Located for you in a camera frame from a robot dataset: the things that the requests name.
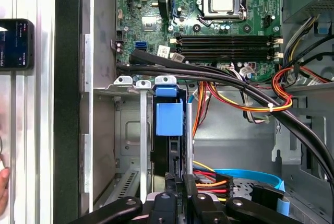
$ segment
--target red wire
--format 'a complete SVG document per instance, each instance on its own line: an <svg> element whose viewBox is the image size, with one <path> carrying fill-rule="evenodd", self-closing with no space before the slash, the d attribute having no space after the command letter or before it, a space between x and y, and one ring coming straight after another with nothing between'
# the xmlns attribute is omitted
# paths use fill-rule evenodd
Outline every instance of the red wire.
<svg viewBox="0 0 334 224"><path fill-rule="evenodd" d="M210 192L214 192L214 193L226 193L227 192L226 189L210 189L210 190L199 189L199 191L210 191Z"/></svg>
<svg viewBox="0 0 334 224"><path fill-rule="evenodd" d="M210 173L210 172L204 172L204 171L194 171L194 173L199 173L199 174L206 174L206 175L214 175L214 173Z"/></svg>

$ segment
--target phone screen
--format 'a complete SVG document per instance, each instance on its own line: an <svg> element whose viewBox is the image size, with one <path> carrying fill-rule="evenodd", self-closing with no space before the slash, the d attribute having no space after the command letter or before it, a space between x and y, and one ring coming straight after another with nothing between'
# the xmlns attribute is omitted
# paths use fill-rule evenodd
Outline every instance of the phone screen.
<svg viewBox="0 0 334 224"><path fill-rule="evenodd" d="M26 69L32 57L32 24L24 19L0 19L0 70Z"/></svg>

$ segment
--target hand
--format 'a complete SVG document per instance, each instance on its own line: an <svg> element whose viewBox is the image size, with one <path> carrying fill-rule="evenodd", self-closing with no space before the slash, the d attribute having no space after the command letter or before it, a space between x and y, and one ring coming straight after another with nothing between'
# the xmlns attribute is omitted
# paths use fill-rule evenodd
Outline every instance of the hand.
<svg viewBox="0 0 334 224"><path fill-rule="evenodd" d="M10 169L5 168L0 172L0 215L4 213L8 202L8 188Z"/></svg>

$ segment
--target metal bracket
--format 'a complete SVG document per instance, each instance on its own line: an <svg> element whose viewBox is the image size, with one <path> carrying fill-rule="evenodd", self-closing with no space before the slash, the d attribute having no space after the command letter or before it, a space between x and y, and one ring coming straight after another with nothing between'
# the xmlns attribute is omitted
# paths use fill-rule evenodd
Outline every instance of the metal bracket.
<svg viewBox="0 0 334 224"><path fill-rule="evenodd" d="M149 80L136 82L140 90L140 200L146 201L147 196L147 92L152 88Z"/></svg>
<svg viewBox="0 0 334 224"><path fill-rule="evenodd" d="M290 131L279 121L276 120L275 146L271 152L271 161L275 162L277 151L280 150L282 164L301 164L302 150L301 145L296 145L295 150L290 149L291 134Z"/></svg>
<svg viewBox="0 0 334 224"><path fill-rule="evenodd" d="M173 75L161 75L155 78L155 85L177 85L177 80Z"/></svg>
<svg viewBox="0 0 334 224"><path fill-rule="evenodd" d="M131 76L119 76L117 80L114 81L116 86L132 86L133 80Z"/></svg>
<svg viewBox="0 0 334 224"><path fill-rule="evenodd" d="M136 82L136 89L139 90L150 90L152 88L152 83L149 80L139 80Z"/></svg>

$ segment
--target blue sata port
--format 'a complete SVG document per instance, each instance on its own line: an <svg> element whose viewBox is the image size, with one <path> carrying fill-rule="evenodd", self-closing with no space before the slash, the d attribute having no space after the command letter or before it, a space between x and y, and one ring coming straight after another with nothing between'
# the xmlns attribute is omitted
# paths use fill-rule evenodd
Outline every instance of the blue sata port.
<svg viewBox="0 0 334 224"><path fill-rule="evenodd" d="M135 48L138 49L138 50L142 50L144 52L147 51L147 42L144 42L144 41L137 41L135 43Z"/></svg>

